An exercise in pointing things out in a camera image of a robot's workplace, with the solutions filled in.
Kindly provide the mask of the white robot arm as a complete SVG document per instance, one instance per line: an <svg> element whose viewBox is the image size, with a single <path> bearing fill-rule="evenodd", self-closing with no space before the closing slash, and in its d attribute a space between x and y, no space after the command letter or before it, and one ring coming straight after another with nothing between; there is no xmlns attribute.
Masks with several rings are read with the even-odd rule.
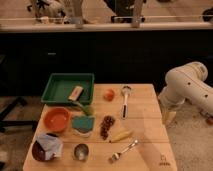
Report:
<svg viewBox="0 0 213 171"><path fill-rule="evenodd" d="M166 86L158 95L164 125L171 123L186 99L197 105L203 115L213 117L213 87L205 83L207 76L207 67L201 62L190 62L166 73Z"/></svg>

